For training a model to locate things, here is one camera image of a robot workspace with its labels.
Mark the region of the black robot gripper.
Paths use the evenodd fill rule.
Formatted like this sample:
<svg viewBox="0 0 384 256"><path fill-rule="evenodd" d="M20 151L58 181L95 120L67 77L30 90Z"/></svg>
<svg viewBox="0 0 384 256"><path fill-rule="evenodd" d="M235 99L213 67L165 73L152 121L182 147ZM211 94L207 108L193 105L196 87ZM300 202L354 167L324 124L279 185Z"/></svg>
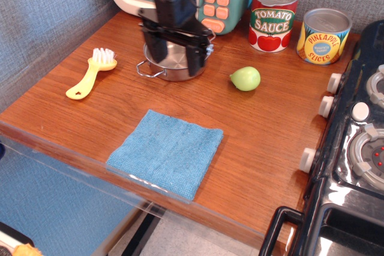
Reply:
<svg viewBox="0 0 384 256"><path fill-rule="evenodd" d="M141 8L139 16L147 48L153 61L160 63L168 55L167 41L163 38L177 33L202 35L207 28L195 17L197 0L154 0L154 3L154 8ZM207 48L191 45L185 48L190 77L205 67Z"/></svg>

